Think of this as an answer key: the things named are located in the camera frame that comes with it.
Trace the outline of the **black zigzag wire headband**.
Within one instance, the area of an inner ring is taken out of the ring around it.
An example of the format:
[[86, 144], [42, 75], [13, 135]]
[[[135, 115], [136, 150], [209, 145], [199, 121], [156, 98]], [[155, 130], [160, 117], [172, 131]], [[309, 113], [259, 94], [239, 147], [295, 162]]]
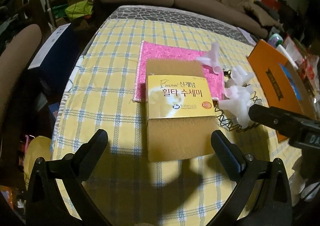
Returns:
[[[231, 70], [223, 72], [223, 74], [225, 75], [225, 78], [227, 78], [227, 79], [225, 80], [225, 85], [224, 85], [224, 88], [222, 90], [222, 98], [219, 99], [219, 100], [226, 99], [225, 95], [224, 95], [224, 89], [227, 88], [226, 82], [229, 79], [230, 73], [231, 73]], [[254, 93], [254, 97], [258, 98], [256, 91]], [[256, 127], [259, 126], [259, 123], [256, 123], [256, 122], [252, 121], [252, 123], [247, 128], [243, 129], [240, 125], [238, 125], [238, 123], [236, 121], [236, 117], [233, 114], [231, 114], [230, 112], [228, 112], [226, 110], [223, 111], [223, 110], [219, 109], [219, 106], [218, 106], [219, 100], [215, 101], [214, 106], [215, 106], [216, 117], [217, 117], [217, 119], [219, 121], [219, 126], [220, 127], [225, 128], [228, 131], [244, 132], [244, 131], [248, 131], [248, 130], [251, 130], [251, 129], [256, 128]]]

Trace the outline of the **white PVC fitting pile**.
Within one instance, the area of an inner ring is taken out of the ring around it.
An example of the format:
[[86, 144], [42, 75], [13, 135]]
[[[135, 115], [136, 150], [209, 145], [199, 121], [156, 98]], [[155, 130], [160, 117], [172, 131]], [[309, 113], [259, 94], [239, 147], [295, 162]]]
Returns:
[[219, 100], [220, 110], [228, 111], [236, 117], [238, 125], [247, 128], [252, 121], [249, 117], [249, 109], [253, 104], [262, 104], [262, 101], [254, 97], [253, 86], [232, 85], [224, 89], [226, 99]]

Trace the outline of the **yellow scrubber sponge box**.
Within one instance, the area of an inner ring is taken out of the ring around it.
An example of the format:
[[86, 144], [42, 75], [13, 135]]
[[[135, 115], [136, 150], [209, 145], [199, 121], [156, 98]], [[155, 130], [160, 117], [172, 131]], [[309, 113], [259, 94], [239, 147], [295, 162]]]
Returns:
[[217, 129], [206, 78], [146, 77], [146, 136], [150, 162], [187, 160], [213, 153]]

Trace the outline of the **pink microfiber cloth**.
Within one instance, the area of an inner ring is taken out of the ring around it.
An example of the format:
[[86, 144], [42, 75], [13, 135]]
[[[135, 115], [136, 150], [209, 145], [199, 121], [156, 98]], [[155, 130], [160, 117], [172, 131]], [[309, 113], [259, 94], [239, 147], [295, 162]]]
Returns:
[[196, 60], [204, 55], [204, 51], [143, 41], [140, 46], [133, 101], [144, 102], [146, 77], [151, 74], [202, 76], [207, 79], [212, 99], [222, 100], [225, 87], [223, 72], [215, 74], [210, 66], [202, 65]]

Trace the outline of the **white PVC pipe fitting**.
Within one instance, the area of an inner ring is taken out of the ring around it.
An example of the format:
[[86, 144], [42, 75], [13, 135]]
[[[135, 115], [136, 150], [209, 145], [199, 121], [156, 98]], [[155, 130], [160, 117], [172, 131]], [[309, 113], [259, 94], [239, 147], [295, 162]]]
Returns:
[[218, 42], [213, 42], [211, 49], [207, 51], [203, 56], [196, 57], [196, 60], [202, 65], [206, 65], [212, 68], [214, 74], [220, 74], [222, 67], [219, 62], [220, 46]]

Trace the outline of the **orange cardboard box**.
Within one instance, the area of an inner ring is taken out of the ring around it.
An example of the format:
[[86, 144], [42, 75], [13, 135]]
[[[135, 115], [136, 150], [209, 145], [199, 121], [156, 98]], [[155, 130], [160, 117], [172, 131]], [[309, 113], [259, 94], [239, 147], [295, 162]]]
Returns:
[[[267, 107], [277, 107], [287, 111], [306, 115], [317, 120], [311, 98], [291, 63], [276, 48], [260, 40], [247, 58], [267, 99]], [[297, 86], [301, 100], [298, 100], [289, 80], [282, 71], [280, 64], [285, 66]], [[278, 141], [289, 140], [277, 132]]]

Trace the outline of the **white tissue box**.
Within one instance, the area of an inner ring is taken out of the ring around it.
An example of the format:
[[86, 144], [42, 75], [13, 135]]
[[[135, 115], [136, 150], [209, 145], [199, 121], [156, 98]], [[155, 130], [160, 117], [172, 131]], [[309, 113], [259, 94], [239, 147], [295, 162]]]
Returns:
[[298, 65], [296, 64], [296, 62], [293, 60], [293, 58], [289, 55], [289, 53], [286, 51], [286, 49], [281, 45], [277, 45], [276, 49], [283, 55], [286, 57], [286, 59], [291, 63], [291, 65], [293, 66], [293, 68], [295, 69], [295, 71], [298, 70]]

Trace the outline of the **yellow checkered tablecloth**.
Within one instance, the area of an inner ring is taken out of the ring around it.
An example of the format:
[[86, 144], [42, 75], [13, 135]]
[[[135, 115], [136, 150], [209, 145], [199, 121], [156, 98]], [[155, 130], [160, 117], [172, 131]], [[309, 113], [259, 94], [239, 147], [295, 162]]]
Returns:
[[84, 187], [113, 225], [206, 225], [234, 183], [214, 155], [186, 161], [148, 161], [144, 105], [134, 102], [142, 42], [208, 51], [220, 45], [223, 68], [247, 61], [252, 46], [201, 28], [134, 19], [104, 22], [60, 105], [53, 158], [86, 143], [98, 129], [108, 148]]

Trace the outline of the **brown cushion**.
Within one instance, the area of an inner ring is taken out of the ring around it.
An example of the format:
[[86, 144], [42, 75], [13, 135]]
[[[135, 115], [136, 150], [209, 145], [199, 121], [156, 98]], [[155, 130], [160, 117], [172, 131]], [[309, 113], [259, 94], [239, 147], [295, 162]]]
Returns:
[[244, 2], [243, 8], [246, 14], [254, 18], [262, 27], [276, 27], [278, 30], [284, 32], [283, 26], [279, 21], [273, 19], [267, 11], [252, 2]]

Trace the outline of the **dark blue long box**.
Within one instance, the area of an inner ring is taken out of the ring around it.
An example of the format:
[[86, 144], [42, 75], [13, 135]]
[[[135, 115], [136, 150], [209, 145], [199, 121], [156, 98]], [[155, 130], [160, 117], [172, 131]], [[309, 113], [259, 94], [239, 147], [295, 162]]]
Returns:
[[28, 70], [50, 84], [66, 83], [87, 37], [86, 32], [77, 30], [75, 24], [61, 25], [40, 47]]

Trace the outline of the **red box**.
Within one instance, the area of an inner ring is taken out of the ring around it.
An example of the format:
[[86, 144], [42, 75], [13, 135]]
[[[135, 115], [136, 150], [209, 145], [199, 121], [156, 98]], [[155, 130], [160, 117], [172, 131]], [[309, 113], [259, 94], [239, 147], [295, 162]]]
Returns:
[[263, 5], [267, 6], [272, 10], [278, 11], [281, 7], [281, 3], [277, 0], [261, 0], [261, 2], [263, 3]]

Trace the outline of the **brown chair back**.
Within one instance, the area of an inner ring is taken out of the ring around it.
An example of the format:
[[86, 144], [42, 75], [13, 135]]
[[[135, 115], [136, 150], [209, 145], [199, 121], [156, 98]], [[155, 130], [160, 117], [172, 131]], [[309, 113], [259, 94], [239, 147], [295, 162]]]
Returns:
[[31, 24], [20, 31], [1, 54], [1, 116], [12, 90], [42, 42], [40, 27]]

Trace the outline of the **green bag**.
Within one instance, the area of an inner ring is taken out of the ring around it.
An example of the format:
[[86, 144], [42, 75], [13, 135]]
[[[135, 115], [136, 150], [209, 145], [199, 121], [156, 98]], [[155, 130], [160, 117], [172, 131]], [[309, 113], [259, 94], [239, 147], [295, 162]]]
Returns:
[[74, 3], [65, 9], [65, 13], [70, 21], [80, 17], [89, 16], [93, 12], [93, 4], [88, 0]]

